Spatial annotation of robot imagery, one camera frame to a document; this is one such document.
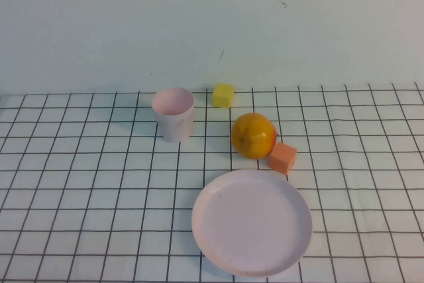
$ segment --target white wall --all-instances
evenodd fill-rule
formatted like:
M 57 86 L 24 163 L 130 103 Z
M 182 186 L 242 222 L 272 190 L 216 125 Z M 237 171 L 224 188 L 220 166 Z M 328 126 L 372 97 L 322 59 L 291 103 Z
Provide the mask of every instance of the white wall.
M 424 80 L 423 0 L 281 1 L 0 0 L 0 91 Z

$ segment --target plate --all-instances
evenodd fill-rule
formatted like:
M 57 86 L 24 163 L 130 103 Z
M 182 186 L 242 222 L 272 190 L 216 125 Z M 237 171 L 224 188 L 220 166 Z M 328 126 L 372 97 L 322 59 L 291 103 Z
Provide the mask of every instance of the plate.
M 312 237 L 301 194 L 276 174 L 236 170 L 199 194 L 191 216 L 197 245 L 231 274 L 265 277 L 294 265 Z

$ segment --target pink cup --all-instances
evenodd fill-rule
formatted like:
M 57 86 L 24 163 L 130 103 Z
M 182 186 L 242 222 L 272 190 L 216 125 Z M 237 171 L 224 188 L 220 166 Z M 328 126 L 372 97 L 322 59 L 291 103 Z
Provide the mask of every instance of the pink cup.
M 182 142 L 193 130 L 194 96 L 181 87 L 156 93 L 152 102 L 159 131 L 165 141 Z

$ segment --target yellow cube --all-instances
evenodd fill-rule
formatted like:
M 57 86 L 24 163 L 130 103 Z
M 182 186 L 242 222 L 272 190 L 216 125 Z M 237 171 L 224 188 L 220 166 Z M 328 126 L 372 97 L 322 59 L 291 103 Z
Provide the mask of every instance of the yellow cube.
M 229 109 L 234 97 L 234 87 L 230 84 L 218 83 L 213 91 L 213 106 Z

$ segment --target small block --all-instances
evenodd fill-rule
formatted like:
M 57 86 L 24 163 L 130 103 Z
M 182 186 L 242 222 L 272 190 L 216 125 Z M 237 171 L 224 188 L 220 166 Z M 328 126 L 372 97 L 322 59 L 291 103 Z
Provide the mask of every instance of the small block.
M 277 172 L 287 175 L 296 160 L 296 154 L 296 148 L 277 142 L 270 154 L 268 165 Z
M 234 87 L 231 84 L 218 83 L 213 91 L 213 106 L 229 109 L 234 97 Z

